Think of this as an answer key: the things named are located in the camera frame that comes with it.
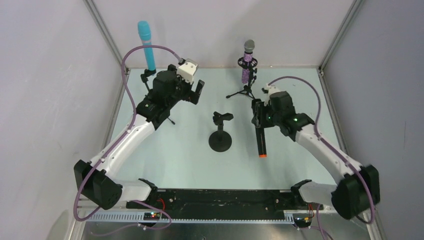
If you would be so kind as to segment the black tripod shock-mount stand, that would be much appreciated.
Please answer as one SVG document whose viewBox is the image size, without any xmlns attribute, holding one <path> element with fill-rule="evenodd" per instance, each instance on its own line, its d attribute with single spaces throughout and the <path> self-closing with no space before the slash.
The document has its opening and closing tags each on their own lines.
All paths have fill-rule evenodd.
<svg viewBox="0 0 424 240">
<path fill-rule="evenodd" d="M 238 59 L 237 64 L 243 70 L 244 64 L 242 63 L 242 61 L 243 61 L 243 57 L 241 57 L 241 58 Z M 255 98 L 255 96 L 254 96 L 254 94 L 252 92 L 252 86 L 255 83 L 256 79 L 257 79 L 257 76 L 256 76 L 257 71 L 258 71 L 257 64 L 258 64 L 258 61 L 254 57 L 252 57 L 252 60 L 249 63 L 249 67 L 248 67 L 248 69 L 249 69 L 248 83 L 247 84 L 243 84 L 243 89 L 242 90 L 239 90 L 239 91 L 237 91 L 235 93 L 232 93 L 230 95 L 227 95 L 225 97 L 226 99 L 229 99 L 229 98 L 231 98 L 231 97 L 233 97 L 235 95 L 244 95 L 244 96 L 247 96 L 247 97 L 249 97 L 251 99 L 254 99 Z"/>
</svg>

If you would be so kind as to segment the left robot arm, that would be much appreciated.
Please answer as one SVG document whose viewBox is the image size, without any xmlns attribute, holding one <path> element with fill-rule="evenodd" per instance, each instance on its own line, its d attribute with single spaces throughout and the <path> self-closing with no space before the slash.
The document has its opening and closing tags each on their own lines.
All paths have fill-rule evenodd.
<svg viewBox="0 0 424 240">
<path fill-rule="evenodd" d="M 136 148 L 169 118 L 171 109 L 180 101 L 194 105 L 204 87 L 198 81 L 192 90 L 198 65 L 186 61 L 180 66 L 170 64 L 155 75 L 152 87 L 135 108 L 135 113 L 121 133 L 90 161 L 74 165 L 77 188 L 83 196 L 103 210 L 120 201 L 144 201 L 154 185 L 147 180 L 119 180 L 117 174 Z"/>
</svg>

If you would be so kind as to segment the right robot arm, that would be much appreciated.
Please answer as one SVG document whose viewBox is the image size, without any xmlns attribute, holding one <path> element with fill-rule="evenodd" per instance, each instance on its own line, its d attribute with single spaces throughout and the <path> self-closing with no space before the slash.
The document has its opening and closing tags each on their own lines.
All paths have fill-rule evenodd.
<svg viewBox="0 0 424 240">
<path fill-rule="evenodd" d="M 329 172 L 334 184 L 303 180 L 291 187 L 301 204 L 316 203 L 333 207 L 350 220 L 366 210 L 374 210 L 381 201 L 379 172 L 373 165 L 363 166 L 330 144 L 316 123 L 305 113 L 296 113 L 286 91 L 270 94 L 266 101 L 251 101 L 258 155 L 267 156 L 265 129 L 280 132 L 306 149 Z"/>
</svg>

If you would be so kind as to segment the black microphone orange end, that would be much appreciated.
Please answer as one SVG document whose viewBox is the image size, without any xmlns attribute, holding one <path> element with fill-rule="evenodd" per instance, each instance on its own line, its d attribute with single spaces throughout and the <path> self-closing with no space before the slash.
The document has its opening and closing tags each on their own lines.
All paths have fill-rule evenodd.
<svg viewBox="0 0 424 240">
<path fill-rule="evenodd" d="M 266 149 L 266 139 L 265 139 L 264 128 L 256 128 L 255 134 L 256 134 L 258 156 L 260 158 L 266 158 L 267 157 L 267 149 Z"/>
</svg>

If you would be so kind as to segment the purple glitter microphone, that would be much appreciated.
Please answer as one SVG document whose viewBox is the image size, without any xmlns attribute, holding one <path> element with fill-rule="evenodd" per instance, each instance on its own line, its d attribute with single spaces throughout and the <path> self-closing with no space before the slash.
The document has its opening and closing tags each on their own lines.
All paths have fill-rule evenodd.
<svg viewBox="0 0 424 240">
<path fill-rule="evenodd" d="M 252 39 L 247 40 L 244 43 L 244 55 L 243 55 L 243 70 L 241 75 L 241 82 L 247 84 L 249 81 L 249 65 L 253 58 L 253 50 L 255 48 L 255 42 Z"/>
</svg>

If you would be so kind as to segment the black small tripod stand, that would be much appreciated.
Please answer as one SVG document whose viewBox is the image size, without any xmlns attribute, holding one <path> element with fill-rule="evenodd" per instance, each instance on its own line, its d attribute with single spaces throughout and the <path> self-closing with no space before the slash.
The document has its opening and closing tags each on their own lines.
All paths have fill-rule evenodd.
<svg viewBox="0 0 424 240">
<path fill-rule="evenodd" d="M 170 110 L 166 111 L 166 105 L 163 98 L 153 88 L 149 88 L 148 77 L 153 76 L 156 72 L 156 70 L 145 69 L 144 73 L 140 75 L 141 81 L 147 88 L 147 94 L 136 107 L 136 113 L 145 117 L 147 122 L 152 123 L 155 130 L 157 130 L 165 120 L 169 120 L 173 125 L 176 124 L 170 119 Z"/>
</svg>

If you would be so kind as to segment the black round-base mic stand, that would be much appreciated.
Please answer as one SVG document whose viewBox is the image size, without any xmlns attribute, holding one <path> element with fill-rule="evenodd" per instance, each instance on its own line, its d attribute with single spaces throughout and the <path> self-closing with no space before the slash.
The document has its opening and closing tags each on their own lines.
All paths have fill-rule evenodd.
<svg viewBox="0 0 424 240">
<path fill-rule="evenodd" d="M 213 113 L 213 123 L 217 126 L 217 131 L 213 132 L 208 139 L 208 144 L 212 150 L 223 153 L 230 149 L 232 145 L 232 137 L 224 131 L 224 121 L 231 121 L 234 118 L 232 113 Z"/>
</svg>

